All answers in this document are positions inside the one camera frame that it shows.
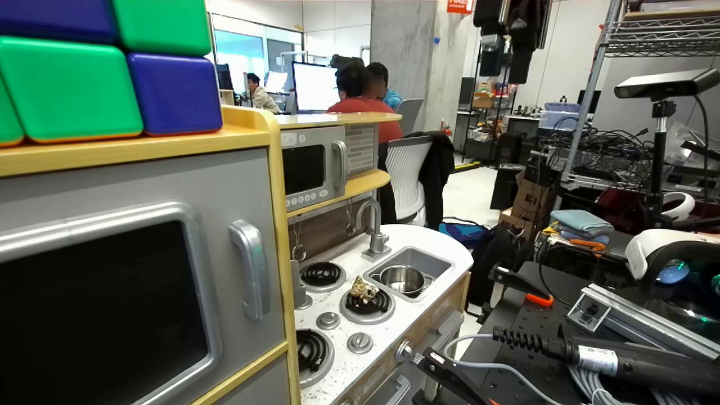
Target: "red shirt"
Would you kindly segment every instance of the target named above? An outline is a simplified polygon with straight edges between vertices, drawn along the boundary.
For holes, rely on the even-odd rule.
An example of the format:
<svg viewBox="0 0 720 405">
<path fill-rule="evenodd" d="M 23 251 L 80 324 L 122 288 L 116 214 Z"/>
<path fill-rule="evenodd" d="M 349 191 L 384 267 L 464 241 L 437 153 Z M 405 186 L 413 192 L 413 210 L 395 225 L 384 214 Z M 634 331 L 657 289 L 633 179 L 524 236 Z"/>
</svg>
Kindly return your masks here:
<svg viewBox="0 0 720 405">
<path fill-rule="evenodd" d="M 337 100 L 335 105 L 331 105 L 331 111 L 393 111 L 387 104 L 371 99 L 371 96 L 347 96 L 341 100 Z M 400 140 L 402 136 L 402 127 L 395 122 L 384 122 L 377 127 L 377 142 L 387 144 L 391 140 Z"/>
</svg>

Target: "man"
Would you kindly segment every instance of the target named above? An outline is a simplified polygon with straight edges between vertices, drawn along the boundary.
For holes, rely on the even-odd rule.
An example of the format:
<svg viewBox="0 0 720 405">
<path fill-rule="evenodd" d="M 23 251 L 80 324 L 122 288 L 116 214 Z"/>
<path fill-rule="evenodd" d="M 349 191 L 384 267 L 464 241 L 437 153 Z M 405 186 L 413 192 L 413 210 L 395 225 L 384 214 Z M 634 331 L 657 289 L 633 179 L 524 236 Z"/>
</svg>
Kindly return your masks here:
<svg viewBox="0 0 720 405">
<path fill-rule="evenodd" d="M 341 99 L 331 105 L 331 111 L 393 111 L 387 104 L 369 96 L 369 74 L 364 68 L 344 68 L 337 71 L 337 91 Z M 377 125 L 377 168 L 387 171 L 387 142 L 402 136 L 395 122 Z M 377 189 L 382 222 L 395 222 L 395 195 L 391 185 Z"/>
<path fill-rule="evenodd" d="M 367 71 L 371 78 L 369 93 L 374 99 L 384 100 L 390 108 L 399 110 L 405 99 L 399 91 L 387 90 L 387 78 L 390 78 L 387 68 L 382 62 L 369 62 Z"/>
<path fill-rule="evenodd" d="M 272 110 L 274 114 L 278 114 L 274 99 L 260 87 L 260 78 L 255 71 L 245 74 L 245 78 L 247 78 L 249 105 Z"/>
</svg>

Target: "oven door window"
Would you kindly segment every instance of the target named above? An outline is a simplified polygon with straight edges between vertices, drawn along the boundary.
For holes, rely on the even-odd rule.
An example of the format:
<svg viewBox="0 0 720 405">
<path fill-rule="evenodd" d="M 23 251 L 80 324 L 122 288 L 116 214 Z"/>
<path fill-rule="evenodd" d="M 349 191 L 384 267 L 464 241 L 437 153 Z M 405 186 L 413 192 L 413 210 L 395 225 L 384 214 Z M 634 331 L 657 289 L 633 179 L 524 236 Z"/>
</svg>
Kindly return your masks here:
<svg viewBox="0 0 720 405">
<path fill-rule="evenodd" d="M 284 149 L 286 192 L 299 192 L 323 185 L 323 145 Z"/>
<path fill-rule="evenodd" d="M 132 402 L 209 354 L 184 222 L 0 263 L 0 402 Z"/>
</svg>

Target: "wire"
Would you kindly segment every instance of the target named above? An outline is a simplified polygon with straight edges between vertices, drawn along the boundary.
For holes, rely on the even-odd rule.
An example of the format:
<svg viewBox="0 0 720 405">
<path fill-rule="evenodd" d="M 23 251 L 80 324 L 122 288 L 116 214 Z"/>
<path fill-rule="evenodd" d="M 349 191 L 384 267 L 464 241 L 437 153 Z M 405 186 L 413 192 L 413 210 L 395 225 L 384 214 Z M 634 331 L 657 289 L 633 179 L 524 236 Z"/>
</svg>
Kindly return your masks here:
<svg viewBox="0 0 720 405">
<path fill-rule="evenodd" d="M 446 344 L 443 349 L 443 354 L 449 358 L 449 349 L 458 342 L 465 342 L 465 340 L 493 340 L 493 332 L 479 332 L 479 334 L 464 334 L 464 336 L 456 336 L 452 342 Z M 465 368 L 497 368 L 497 371 L 508 371 L 508 372 L 515 372 L 536 396 L 539 396 L 544 402 L 551 402 L 551 405 L 561 405 L 557 399 L 549 397 L 544 392 L 539 392 L 528 377 L 524 377 L 517 368 L 508 367 L 508 363 L 502 363 L 502 361 L 462 361 L 462 359 L 455 359 L 455 363 L 458 367 L 465 367 Z"/>
<path fill-rule="evenodd" d="M 709 116 L 706 116 L 706 108 L 701 104 L 701 99 L 697 93 L 692 93 L 692 99 L 699 105 L 701 111 L 701 125 L 705 125 L 705 153 L 701 153 L 701 217 L 706 215 L 706 205 L 709 205 L 709 168 L 706 168 L 706 153 L 710 150 L 710 125 L 709 125 Z"/>
</svg>

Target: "green block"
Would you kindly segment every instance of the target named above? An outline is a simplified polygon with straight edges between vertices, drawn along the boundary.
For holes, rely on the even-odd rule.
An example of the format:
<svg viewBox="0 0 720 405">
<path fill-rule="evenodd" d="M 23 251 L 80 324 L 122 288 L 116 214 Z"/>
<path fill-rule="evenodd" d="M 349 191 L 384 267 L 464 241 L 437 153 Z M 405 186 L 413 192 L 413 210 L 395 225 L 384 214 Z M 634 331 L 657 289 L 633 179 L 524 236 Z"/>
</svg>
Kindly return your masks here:
<svg viewBox="0 0 720 405">
<path fill-rule="evenodd" d="M 116 47 L 0 35 L 0 74 L 33 142 L 129 136 L 144 127 Z"/>
<path fill-rule="evenodd" d="M 112 0 L 131 52 L 204 55 L 211 47 L 203 0 Z"/>
<path fill-rule="evenodd" d="M 23 125 L 0 74 L 0 145 L 17 144 L 21 140 Z"/>
</svg>

